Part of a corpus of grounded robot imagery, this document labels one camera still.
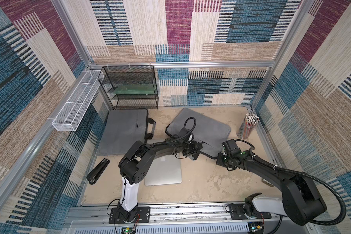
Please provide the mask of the silver apple laptop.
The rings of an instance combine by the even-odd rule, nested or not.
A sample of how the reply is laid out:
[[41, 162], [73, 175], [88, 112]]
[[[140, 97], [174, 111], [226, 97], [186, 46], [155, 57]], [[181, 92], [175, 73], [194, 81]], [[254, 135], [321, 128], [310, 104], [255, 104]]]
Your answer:
[[172, 155], [154, 159], [144, 179], [145, 186], [179, 183], [182, 183], [181, 162]]

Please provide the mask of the grey zippered laptop bag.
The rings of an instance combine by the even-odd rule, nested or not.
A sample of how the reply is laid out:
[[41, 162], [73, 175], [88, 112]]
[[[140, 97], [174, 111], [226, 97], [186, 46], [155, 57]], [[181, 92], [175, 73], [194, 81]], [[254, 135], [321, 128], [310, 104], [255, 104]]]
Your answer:
[[148, 109], [114, 110], [108, 115], [98, 156], [124, 155], [138, 140], [146, 143], [154, 136], [156, 121]]

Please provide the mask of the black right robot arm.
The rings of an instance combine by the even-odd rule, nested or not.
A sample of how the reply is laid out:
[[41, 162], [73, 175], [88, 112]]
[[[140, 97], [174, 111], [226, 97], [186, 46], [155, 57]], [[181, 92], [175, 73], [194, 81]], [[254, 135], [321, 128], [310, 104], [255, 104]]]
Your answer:
[[[222, 143], [222, 152], [217, 156], [217, 165], [227, 169], [240, 168], [254, 173], [269, 181], [282, 193], [282, 208], [285, 216], [297, 225], [307, 223], [321, 226], [333, 226], [341, 223], [347, 214], [347, 208], [342, 196], [326, 182], [305, 172], [281, 168], [273, 165], [253, 152], [254, 146], [242, 151], [234, 139]], [[337, 218], [328, 221], [316, 220], [316, 217], [326, 212], [327, 206], [315, 183], [326, 187], [337, 199], [340, 213]]]

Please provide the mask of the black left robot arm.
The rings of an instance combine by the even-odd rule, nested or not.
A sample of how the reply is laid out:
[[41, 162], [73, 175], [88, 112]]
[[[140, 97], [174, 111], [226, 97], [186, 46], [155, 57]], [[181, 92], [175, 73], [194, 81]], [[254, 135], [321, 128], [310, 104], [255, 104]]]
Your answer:
[[200, 155], [202, 144], [195, 141], [193, 130], [197, 125], [194, 117], [189, 117], [179, 134], [172, 135], [162, 142], [151, 144], [136, 141], [119, 162], [122, 176], [122, 195], [117, 207], [109, 214], [109, 224], [118, 222], [131, 223], [139, 221], [138, 191], [139, 185], [148, 174], [148, 171], [157, 158], [177, 155], [196, 160]]

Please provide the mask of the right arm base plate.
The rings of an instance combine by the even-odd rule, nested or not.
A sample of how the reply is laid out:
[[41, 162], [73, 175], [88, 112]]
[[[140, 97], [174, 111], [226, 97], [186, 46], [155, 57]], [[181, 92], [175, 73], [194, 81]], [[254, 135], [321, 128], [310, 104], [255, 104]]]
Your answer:
[[225, 211], [228, 212], [232, 220], [253, 220], [253, 219], [271, 219], [270, 213], [259, 213], [254, 210], [250, 215], [246, 213], [244, 203], [229, 203], [225, 207]]

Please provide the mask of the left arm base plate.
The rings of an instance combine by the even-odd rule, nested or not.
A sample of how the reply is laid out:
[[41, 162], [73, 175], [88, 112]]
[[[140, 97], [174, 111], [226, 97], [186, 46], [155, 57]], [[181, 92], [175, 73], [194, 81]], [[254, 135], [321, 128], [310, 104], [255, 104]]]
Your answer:
[[135, 207], [131, 211], [123, 208], [112, 208], [109, 215], [109, 224], [134, 224], [149, 223], [151, 214], [150, 207]]

